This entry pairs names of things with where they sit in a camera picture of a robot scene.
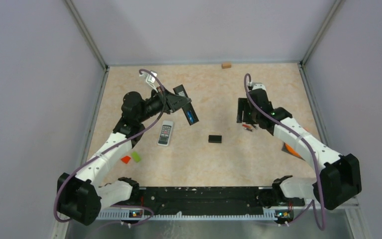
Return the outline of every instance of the green block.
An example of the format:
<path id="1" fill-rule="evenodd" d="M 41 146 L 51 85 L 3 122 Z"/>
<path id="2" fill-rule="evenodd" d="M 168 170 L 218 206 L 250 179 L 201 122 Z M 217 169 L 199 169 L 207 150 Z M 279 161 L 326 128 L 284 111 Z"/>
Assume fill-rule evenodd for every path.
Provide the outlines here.
<path id="1" fill-rule="evenodd" d="M 141 161 L 141 157 L 138 155 L 138 153 L 137 152 L 132 152 L 132 154 L 131 154 L 131 157 L 132 157 L 132 159 L 134 159 L 134 161 L 135 162 L 140 162 Z"/>

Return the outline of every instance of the gray wall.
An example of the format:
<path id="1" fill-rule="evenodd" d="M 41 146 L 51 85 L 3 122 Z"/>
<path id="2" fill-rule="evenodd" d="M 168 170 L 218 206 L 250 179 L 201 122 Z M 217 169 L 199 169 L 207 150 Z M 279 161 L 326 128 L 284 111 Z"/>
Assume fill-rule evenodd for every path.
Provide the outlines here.
<path id="1" fill-rule="evenodd" d="M 346 1 L 308 66 L 331 145 L 361 163 L 361 209 L 382 238 L 382 1 Z"/>
<path id="2" fill-rule="evenodd" d="M 61 0 L 0 0 L 0 239 L 44 239 L 102 69 Z"/>
<path id="3" fill-rule="evenodd" d="M 73 0 L 109 65 L 299 61 L 334 0 Z"/>

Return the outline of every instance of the white remote control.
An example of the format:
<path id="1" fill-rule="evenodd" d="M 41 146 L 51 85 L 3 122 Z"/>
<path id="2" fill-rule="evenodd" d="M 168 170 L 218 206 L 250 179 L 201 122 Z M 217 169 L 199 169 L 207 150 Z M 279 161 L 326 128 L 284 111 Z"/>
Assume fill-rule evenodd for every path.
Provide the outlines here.
<path id="1" fill-rule="evenodd" d="M 168 146 L 172 135 L 174 123 L 172 121 L 164 120 L 162 130 L 160 130 L 159 140 L 157 144 L 160 146 Z"/>

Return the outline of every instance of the small red object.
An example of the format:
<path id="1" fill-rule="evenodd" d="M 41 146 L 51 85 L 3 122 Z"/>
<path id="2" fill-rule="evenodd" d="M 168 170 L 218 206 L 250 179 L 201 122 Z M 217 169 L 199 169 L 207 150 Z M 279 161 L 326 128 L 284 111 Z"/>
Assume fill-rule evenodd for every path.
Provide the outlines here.
<path id="1" fill-rule="evenodd" d="M 129 160 L 131 159 L 130 156 L 125 156 L 121 159 L 122 162 L 124 162 L 125 164 L 127 164 L 129 162 Z"/>

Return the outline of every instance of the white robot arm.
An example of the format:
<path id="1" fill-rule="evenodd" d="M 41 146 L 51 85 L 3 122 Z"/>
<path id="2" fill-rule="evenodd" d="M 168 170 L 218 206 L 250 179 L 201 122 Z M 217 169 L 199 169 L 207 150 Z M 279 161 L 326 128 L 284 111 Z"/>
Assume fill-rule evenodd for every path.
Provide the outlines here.
<path id="1" fill-rule="evenodd" d="M 311 153 L 302 142 L 302 139 L 305 139 L 314 150 L 318 162 L 325 208 L 333 210 L 361 192 L 360 167 L 355 156 L 352 154 L 343 156 L 327 147 L 300 126 L 288 111 L 283 108 L 274 109 L 268 100 L 266 87 L 263 84 L 248 83 L 247 86 L 250 89 L 249 95 L 258 107 L 282 125 L 296 131 L 299 137 L 265 117 L 247 98 L 238 99 L 237 122 L 258 124 L 260 128 L 266 129 L 270 134 L 288 144 L 314 169 Z M 273 194 L 280 202 L 289 198 L 319 200 L 317 179 L 292 176 L 276 179 L 273 182 Z"/>
<path id="2" fill-rule="evenodd" d="M 147 75 L 146 81 L 153 88 L 150 98 L 143 100 L 138 92 L 129 92 L 124 96 L 122 117 L 103 146 L 92 156 L 91 162 L 89 161 L 90 163 L 81 168 L 68 182 L 65 182 L 70 177 L 68 173 L 59 177 L 58 191 L 64 183 L 66 185 L 57 201 L 58 212 L 89 225 L 101 209 L 130 198 L 132 190 L 138 187 L 138 184 L 128 178 L 119 178 L 116 182 L 102 187 L 100 185 L 115 163 L 141 139 L 141 135 L 137 134 L 145 131 L 143 121 L 160 112 L 170 114 L 183 109 L 190 125 L 198 122 L 191 99 L 187 97 L 182 85 L 175 87 L 173 94 L 166 89 L 162 91 L 156 88 L 151 78 Z"/>

